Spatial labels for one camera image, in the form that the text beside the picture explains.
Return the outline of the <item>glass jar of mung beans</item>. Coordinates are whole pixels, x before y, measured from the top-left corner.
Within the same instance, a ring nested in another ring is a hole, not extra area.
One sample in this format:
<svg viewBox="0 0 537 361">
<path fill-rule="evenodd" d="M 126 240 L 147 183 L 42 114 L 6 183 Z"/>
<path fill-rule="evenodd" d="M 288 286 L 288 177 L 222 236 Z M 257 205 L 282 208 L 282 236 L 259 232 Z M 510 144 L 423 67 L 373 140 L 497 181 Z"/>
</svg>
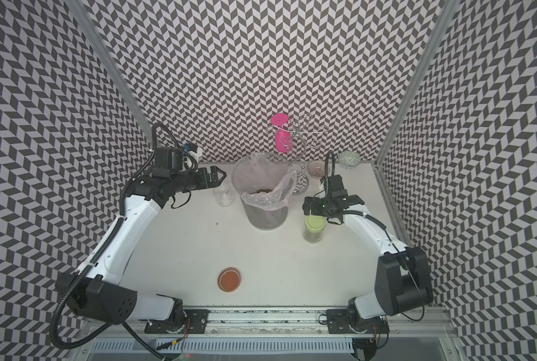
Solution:
<svg viewBox="0 0 537 361">
<path fill-rule="evenodd" d="M 235 201 L 235 193 L 229 180 L 214 188 L 213 195 L 216 203 L 223 208 L 231 206 Z"/>
</svg>

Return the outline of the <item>glass jar with beans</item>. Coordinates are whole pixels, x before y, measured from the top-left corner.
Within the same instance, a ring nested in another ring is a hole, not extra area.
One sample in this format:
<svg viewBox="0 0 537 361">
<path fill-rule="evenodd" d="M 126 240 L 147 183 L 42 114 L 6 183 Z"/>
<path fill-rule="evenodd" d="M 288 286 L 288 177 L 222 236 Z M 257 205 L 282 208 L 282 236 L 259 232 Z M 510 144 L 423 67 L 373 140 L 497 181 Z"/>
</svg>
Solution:
<svg viewBox="0 0 537 361">
<path fill-rule="evenodd" d="M 318 243 L 324 237 L 324 227 L 311 228 L 305 227 L 303 230 L 303 238 L 309 243 Z"/>
</svg>

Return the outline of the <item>grey mesh trash bin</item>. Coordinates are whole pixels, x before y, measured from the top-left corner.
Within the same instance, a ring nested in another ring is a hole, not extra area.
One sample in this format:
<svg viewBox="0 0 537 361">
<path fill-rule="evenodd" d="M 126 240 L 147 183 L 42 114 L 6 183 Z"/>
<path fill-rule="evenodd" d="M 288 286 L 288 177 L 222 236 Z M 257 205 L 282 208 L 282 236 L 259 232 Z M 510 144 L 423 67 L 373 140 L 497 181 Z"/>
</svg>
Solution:
<svg viewBox="0 0 537 361">
<path fill-rule="evenodd" d="M 231 181 L 253 227 L 275 230 L 284 224 L 297 174 L 283 156 L 251 153 L 235 164 Z"/>
</svg>

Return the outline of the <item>brown jar lid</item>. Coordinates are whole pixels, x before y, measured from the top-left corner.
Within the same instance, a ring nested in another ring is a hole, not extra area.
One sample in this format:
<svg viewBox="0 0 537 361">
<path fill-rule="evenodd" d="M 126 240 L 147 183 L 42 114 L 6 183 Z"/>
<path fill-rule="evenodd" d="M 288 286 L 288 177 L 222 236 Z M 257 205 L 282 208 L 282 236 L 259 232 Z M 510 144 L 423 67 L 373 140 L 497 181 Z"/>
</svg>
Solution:
<svg viewBox="0 0 537 361">
<path fill-rule="evenodd" d="M 224 269 L 218 276 L 217 286 L 226 293 L 238 289 L 241 284 L 241 273 L 238 269 L 229 267 Z"/>
</svg>

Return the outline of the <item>green jar lid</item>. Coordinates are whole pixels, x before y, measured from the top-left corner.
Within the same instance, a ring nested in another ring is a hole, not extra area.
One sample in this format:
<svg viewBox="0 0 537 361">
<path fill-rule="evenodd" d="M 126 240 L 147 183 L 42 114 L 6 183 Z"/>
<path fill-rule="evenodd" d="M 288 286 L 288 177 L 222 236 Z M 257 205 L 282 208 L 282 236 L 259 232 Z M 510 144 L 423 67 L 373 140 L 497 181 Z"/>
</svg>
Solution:
<svg viewBox="0 0 537 361">
<path fill-rule="evenodd" d="M 309 215 L 305 220 L 305 228 L 309 233 L 322 233 L 327 224 L 327 219 L 322 216 Z"/>
</svg>

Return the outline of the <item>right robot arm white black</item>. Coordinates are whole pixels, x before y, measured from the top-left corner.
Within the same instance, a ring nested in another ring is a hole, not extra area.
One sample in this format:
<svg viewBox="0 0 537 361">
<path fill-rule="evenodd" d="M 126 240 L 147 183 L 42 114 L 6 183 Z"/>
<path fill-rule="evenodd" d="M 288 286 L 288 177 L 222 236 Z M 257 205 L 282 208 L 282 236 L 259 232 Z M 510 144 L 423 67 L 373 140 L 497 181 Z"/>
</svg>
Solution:
<svg viewBox="0 0 537 361">
<path fill-rule="evenodd" d="M 430 265 L 421 248 L 410 247 L 389 233 L 387 226 L 357 195 L 349 195 L 339 174 L 321 178 L 320 190 L 303 203 L 306 216 L 319 216 L 347 226 L 376 255 L 373 291 L 349 300 L 347 322 L 357 333 L 380 332 L 383 318 L 416 308 L 425 313 L 433 302 Z"/>
</svg>

